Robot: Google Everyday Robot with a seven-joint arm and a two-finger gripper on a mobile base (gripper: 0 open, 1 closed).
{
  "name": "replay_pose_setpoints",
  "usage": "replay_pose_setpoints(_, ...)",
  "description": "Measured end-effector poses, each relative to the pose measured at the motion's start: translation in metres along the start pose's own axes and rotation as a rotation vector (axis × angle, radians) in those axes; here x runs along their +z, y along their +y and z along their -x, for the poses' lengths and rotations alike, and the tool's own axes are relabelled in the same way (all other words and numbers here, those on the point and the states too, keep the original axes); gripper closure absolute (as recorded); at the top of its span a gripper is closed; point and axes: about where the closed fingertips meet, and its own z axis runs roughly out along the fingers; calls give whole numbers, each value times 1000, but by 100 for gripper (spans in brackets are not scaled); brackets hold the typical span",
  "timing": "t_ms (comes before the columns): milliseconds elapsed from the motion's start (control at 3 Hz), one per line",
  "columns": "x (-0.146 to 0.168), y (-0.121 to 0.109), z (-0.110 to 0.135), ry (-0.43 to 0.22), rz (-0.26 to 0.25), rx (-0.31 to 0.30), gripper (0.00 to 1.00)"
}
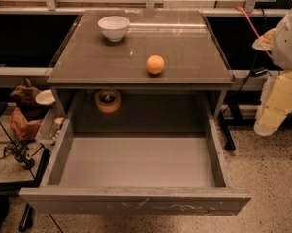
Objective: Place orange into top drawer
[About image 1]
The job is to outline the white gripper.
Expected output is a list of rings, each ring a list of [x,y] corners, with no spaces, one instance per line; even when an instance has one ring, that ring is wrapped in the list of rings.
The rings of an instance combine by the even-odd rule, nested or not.
[[[272,48],[274,65],[284,70],[292,70],[292,8],[276,28],[258,37],[252,47],[260,51],[268,51]],[[292,71],[276,78],[268,77],[260,101],[254,131],[261,136],[270,136],[292,112]]]

